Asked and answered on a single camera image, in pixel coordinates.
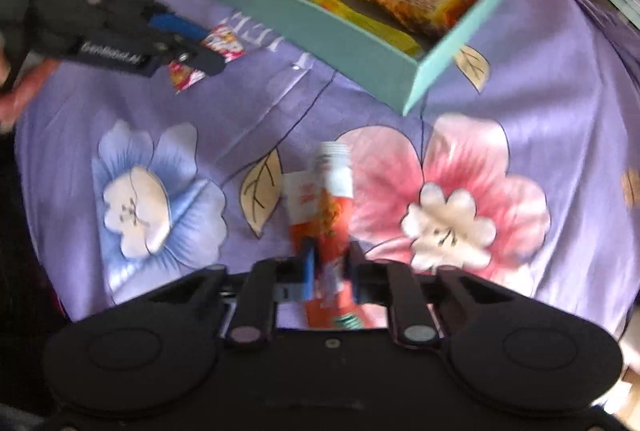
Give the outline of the person's left hand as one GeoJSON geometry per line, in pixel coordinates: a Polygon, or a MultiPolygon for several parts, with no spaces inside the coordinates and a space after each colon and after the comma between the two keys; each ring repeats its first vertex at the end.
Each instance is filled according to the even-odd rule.
{"type": "Polygon", "coordinates": [[[18,118],[60,66],[59,61],[29,53],[17,70],[12,89],[1,95],[1,134],[10,133],[18,118]]]}

